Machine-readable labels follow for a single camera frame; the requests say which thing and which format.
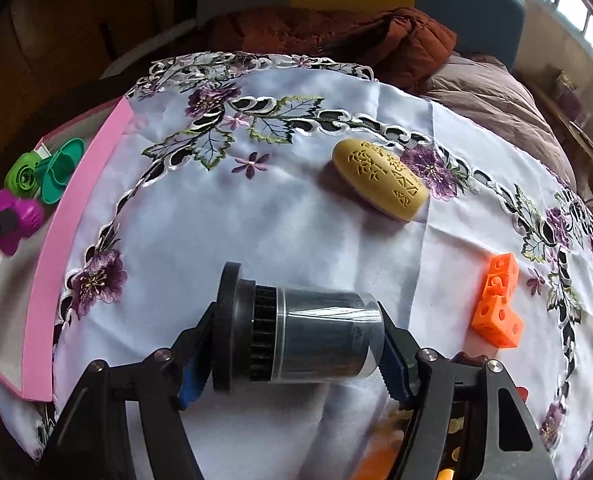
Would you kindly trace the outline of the purple plastic cup toy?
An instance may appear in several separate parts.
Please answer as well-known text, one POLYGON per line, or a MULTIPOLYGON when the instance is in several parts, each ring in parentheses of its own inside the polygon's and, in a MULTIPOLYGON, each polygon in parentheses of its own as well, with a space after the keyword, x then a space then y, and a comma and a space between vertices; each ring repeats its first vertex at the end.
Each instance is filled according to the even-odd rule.
MULTIPOLYGON (((19 237, 21 240, 27 240, 38 232, 44 222, 44 208, 38 200, 34 198, 19 198, 13 196, 8 190, 0 190, 0 211, 6 208, 12 208, 19 216, 20 227, 19 237)), ((12 257, 18 247, 0 247, 5 256, 12 257)))

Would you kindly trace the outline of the brown knobbed massage ball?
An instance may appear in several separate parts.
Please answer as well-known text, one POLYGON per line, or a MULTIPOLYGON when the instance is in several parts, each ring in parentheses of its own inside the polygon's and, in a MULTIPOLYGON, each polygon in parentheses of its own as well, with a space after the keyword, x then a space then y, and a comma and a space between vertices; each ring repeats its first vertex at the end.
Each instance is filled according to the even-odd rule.
MULTIPOLYGON (((451 362, 464 364, 464 365, 471 365, 476 367, 481 367, 485 365, 489 361, 489 357, 485 356, 485 354, 480 354, 479 356, 469 356, 464 351, 460 351, 456 354, 456 356, 451 359, 451 362)), ((519 393, 520 398, 523 402, 527 402, 528 399, 528 390, 525 387, 517 386, 517 392, 519 393)))

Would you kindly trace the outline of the lime green round gadget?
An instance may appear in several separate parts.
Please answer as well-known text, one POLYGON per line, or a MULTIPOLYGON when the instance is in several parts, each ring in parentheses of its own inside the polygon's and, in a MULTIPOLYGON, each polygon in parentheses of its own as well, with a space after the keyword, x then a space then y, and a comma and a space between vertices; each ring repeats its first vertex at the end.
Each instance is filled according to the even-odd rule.
POLYGON ((22 154, 7 172, 4 188, 19 198, 34 197, 39 189, 35 169, 41 160, 42 158, 35 151, 22 154))

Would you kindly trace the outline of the green plastic spool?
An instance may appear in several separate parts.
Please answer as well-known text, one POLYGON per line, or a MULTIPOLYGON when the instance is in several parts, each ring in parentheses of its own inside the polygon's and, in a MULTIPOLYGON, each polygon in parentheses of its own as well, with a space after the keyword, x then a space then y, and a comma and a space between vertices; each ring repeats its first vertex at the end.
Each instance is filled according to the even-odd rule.
POLYGON ((59 203, 76 167, 85 154, 85 142, 73 138, 62 144, 54 154, 42 159, 34 170, 39 186, 39 199, 47 206, 59 203))

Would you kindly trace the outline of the orange plastic piece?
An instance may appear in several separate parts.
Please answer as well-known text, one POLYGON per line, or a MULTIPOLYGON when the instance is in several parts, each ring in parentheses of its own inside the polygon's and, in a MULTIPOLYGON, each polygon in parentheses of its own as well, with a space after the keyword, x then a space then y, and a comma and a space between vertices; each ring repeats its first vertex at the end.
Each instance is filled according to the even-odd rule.
MULTIPOLYGON (((353 474, 352 479, 386 479, 394 465, 396 455, 403 444, 405 432, 411 422, 413 412, 393 408, 385 419, 375 426, 368 441, 367 451, 353 474)), ((452 417, 449 420, 447 436, 459 438, 463 436, 464 416, 452 417)), ((460 445, 456 445, 441 465, 436 479, 453 479, 459 460, 460 445)))

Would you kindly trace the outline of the black cap clear cup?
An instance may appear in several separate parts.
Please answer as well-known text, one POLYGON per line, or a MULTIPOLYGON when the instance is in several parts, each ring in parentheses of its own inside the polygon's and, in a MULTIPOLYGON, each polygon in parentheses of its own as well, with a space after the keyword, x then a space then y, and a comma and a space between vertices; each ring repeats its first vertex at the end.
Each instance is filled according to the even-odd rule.
POLYGON ((213 386, 313 384, 367 377, 381 360, 385 329, 369 294, 260 285, 224 265, 214 318, 213 386))

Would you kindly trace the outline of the yellow perforated oval case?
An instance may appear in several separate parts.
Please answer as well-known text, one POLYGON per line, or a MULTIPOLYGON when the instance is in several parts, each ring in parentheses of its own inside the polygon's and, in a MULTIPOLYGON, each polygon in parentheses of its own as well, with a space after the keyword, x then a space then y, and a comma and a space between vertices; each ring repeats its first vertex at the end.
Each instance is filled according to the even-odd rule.
POLYGON ((397 220, 411 221, 429 198, 425 185, 398 157, 371 142, 337 142, 332 162, 364 200, 397 220))

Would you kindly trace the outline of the pink tray box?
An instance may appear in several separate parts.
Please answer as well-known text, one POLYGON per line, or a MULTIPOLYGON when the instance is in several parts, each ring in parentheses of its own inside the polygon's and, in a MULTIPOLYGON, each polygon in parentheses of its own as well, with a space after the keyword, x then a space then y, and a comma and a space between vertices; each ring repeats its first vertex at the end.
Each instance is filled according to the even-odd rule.
POLYGON ((0 382, 27 401, 52 399, 52 342, 61 283, 90 194, 134 117, 126 99, 77 116, 36 145, 46 156, 76 136, 86 143, 64 195, 39 231, 16 254, 0 250, 0 382))

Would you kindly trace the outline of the orange cube block piece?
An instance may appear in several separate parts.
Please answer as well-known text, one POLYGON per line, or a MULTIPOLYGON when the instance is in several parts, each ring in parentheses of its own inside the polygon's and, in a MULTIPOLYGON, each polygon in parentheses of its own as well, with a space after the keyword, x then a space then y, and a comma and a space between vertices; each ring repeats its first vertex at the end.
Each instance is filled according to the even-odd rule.
POLYGON ((520 268, 511 252, 490 258, 471 328, 497 349, 519 347, 524 321, 512 307, 520 268))

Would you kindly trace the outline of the white embroidered floral tablecloth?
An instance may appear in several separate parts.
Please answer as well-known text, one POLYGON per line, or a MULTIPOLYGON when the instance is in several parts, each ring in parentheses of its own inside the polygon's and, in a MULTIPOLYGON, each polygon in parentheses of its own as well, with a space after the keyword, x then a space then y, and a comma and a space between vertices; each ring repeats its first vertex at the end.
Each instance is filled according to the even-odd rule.
POLYGON ((192 326, 238 261, 263 283, 369 292, 419 344, 497 356, 561 479, 593 457, 593 213, 531 154, 433 101, 328 58, 202 52, 156 62, 92 190, 61 283, 52 399, 0 382, 0 416, 42 456, 92 360, 140 361, 192 326), (398 157, 429 198, 411 221, 364 200, 335 144, 398 157), (519 347, 470 324, 489 260, 520 268, 519 347))

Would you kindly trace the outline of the wooden side shelf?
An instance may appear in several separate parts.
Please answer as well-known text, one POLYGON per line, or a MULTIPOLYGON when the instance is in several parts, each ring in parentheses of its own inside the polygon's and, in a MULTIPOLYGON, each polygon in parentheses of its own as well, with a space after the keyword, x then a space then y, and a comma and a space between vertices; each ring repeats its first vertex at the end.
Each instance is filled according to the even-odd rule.
POLYGON ((517 78, 531 92, 541 114, 546 118, 546 122, 563 146, 563 150, 574 169, 577 186, 580 188, 581 182, 586 181, 593 192, 592 140, 575 122, 571 122, 563 114, 561 108, 535 81, 524 74, 517 75, 517 78))

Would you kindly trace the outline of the mauve quilted blanket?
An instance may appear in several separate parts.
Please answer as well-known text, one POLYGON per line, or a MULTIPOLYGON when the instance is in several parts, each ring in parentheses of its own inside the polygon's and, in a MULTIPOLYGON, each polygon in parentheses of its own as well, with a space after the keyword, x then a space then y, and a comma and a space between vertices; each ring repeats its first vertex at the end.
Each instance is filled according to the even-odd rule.
POLYGON ((494 56, 454 53, 418 90, 528 152, 575 188, 572 165, 531 92, 494 56))

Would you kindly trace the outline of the purple box on shelf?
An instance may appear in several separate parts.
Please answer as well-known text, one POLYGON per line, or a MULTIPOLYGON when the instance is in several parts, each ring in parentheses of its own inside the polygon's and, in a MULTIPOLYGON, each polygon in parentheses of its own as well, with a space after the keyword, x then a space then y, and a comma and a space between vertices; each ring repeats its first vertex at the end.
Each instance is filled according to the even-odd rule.
POLYGON ((573 122, 579 128, 584 128, 589 119, 588 110, 585 109, 583 102, 581 102, 575 84, 563 70, 554 79, 552 99, 570 122, 573 122))

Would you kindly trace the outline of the rust brown quilted jacket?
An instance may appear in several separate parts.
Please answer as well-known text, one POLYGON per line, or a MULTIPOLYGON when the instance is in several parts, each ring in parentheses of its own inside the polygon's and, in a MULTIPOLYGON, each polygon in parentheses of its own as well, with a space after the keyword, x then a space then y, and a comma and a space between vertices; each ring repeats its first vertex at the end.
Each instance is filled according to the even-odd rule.
POLYGON ((380 12, 275 6, 230 12, 200 27, 203 50, 325 56, 372 68, 382 82, 412 90, 443 66, 458 36, 415 9, 380 12))

